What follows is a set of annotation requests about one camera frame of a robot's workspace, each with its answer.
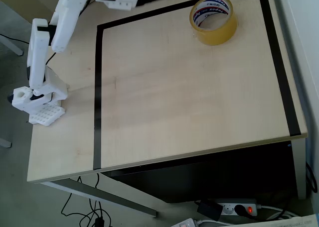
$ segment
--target black cabinet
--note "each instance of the black cabinet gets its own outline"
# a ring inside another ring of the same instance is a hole
[[[168,203],[296,191],[290,142],[104,172]]]

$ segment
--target white perforated plate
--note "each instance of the white perforated plate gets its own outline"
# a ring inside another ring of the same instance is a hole
[[[37,113],[30,114],[29,123],[49,126],[63,114],[65,114],[64,108],[58,105],[43,105],[43,108]]]

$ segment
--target table surface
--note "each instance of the table surface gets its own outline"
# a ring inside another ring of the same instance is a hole
[[[184,1],[129,12],[88,6],[65,52],[49,62],[69,97],[65,115],[33,126],[28,181],[307,136],[274,0],[231,0],[238,27],[222,45],[194,37],[189,6],[102,25],[96,46],[97,25]]]

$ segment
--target tape label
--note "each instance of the tape label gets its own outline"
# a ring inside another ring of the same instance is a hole
[[[201,23],[210,15],[222,13],[229,14],[229,6],[224,0],[205,0],[200,3],[194,12],[193,21],[200,27]]]

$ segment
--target table leg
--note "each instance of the table leg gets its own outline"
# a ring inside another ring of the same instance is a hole
[[[85,185],[83,183],[71,180],[71,179],[64,179],[58,181],[51,181],[51,182],[44,182],[43,185],[50,186],[62,191],[66,191],[72,194],[76,194],[79,196],[83,196],[95,201],[104,201],[104,202],[111,202],[120,206],[125,206],[131,208],[136,211],[143,212],[148,214],[152,217],[157,216],[156,210],[153,210],[149,207],[142,206],[135,202],[126,200],[122,197],[112,195],[108,192],[93,188],[91,186]]]
[[[7,48],[12,50],[18,56],[23,55],[23,51],[19,49],[15,44],[13,44],[9,39],[0,35],[0,43],[4,44]]]
[[[5,147],[5,148],[10,148],[11,147],[11,142],[0,138],[0,146],[1,147]]]
[[[291,145],[294,156],[298,198],[303,200],[306,198],[306,139],[292,140]]]

